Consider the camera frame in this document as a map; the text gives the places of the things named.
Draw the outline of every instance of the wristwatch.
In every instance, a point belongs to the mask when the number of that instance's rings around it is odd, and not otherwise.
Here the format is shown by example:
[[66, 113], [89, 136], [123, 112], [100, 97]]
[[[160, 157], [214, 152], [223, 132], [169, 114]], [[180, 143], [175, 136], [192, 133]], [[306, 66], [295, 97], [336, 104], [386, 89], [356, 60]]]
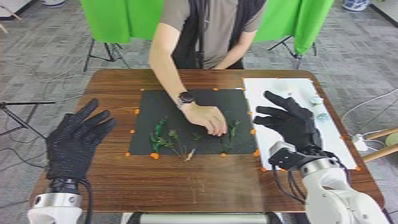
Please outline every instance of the wristwatch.
[[191, 92], [182, 92], [178, 96], [178, 109], [182, 110], [182, 106], [189, 103], [196, 102], [196, 97]]

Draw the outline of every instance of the black vest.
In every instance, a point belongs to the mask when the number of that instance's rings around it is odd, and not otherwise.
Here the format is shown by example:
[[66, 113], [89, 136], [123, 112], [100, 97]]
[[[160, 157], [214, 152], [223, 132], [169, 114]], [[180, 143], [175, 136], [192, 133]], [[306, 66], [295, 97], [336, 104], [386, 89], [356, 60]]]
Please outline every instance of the black vest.
[[[184, 31], [180, 35], [178, 46], [173, 52], [173, 60], [178, 69], [194, 69], [198, 66], [198, 51], [196, 51], [196, 43], [199, 39], [199, 34], [205, 32], [199, 29], [199, 1], [208, 0], [191, 0], [191, 16], [185, 20]], [[258, 14], [258, 11], [263, 7], [265, 0], [239, 0], [239, 8], [237, 8], [237, 19], [235, 19], [235, 27], [230, 39], [230, 50], [239, 43], [240, 35], [244, 32], [246, 24]], [[230, 66], [230, 69], [244, 69], [242, 59]]]

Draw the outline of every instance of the wooden table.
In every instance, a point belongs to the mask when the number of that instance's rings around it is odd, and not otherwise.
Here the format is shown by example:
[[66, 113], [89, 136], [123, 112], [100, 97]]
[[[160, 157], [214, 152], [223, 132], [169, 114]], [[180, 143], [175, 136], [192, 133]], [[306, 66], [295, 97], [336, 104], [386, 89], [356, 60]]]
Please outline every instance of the wooden table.
[[[313, 74], [306, 71], [182, 70], [189, 89], [242, 88], [242, 78], [310, 78], [351, 148], [359, 170], [352, 173], [354, 188], [370, 194], [381, 206], [384, 198], [365, 162], [349, 140], [349, 134], [331, 101]], [[93, 161], [89, 180], [95, 188], [96, 212], [303, 212], [299, 202], [278, 189], [272, 172], [262, 171], [253, 155], [196, 155], [189, 163], [176, 156], [127, 157], [136, 126], [143, 89], [162, 89], [152, 70], [102, 70], [93, 76], [79, 108], [93, 98], [100, 110], [109, 109], [118, 120], [116, 130], [102, 144]], [[36, 194], [47, 186], [41, 179]]]

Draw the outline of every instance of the gray t-shirt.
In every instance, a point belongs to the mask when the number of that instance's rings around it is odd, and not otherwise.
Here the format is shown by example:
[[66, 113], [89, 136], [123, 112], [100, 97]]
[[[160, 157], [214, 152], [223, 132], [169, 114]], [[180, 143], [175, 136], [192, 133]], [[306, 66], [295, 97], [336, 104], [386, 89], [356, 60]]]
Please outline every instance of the gray t-shirt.
[[[205, 27], [205, 68], [214, 68], [226, 55], [235, 27], [239, 0], [210, 0]], [[246, 24], [244, 31], [253, 32], [263, 22], [265, 6]], [[189, 0], [164, 0], [164, 15], [160, 23], [171, 25], [180, 31], [191, 16]]]

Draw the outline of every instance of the white paper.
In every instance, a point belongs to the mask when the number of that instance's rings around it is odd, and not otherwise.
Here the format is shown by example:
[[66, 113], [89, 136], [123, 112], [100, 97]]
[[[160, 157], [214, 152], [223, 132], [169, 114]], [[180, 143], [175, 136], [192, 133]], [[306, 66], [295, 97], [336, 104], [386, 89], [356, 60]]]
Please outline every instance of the white paper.
[[[315, 90], [313, 81], [310, 79], [246, 78], [244, 83], [246, 83], [246, 98], [249, 101], [253, 118], [256, 116], [265, 116], [263, 114], [256, 113], [258, 106], [281, 108], [265, 99], [263, 93], [267, 90], [274, 94], [281, 95], [285, 98], [294, 97], [301, 106], [306, 107], [313, 111], [313, 104], [310, 100], [315, 96], [319, 96], [319, 93]], [[317, 120], [315, 125], [322, 134], [324, 150], [336, 154], [347, 168], [356, 169], [358, 164], [352, 158], [345, 141], [342, 139], [342, 134], [340, 134], [333, 119], [327, 119], [324, 121]], [[256, 129], [256, 140], [258, 140], [258, 146], [260, 146], [263, 167], [267, 169], [272, 169], [272, 166], [269, 164], [271, 147], [274, 146], [278, 141], [283, 141], [283, 136], [263, 125], [255, 124], [255, 129]]]

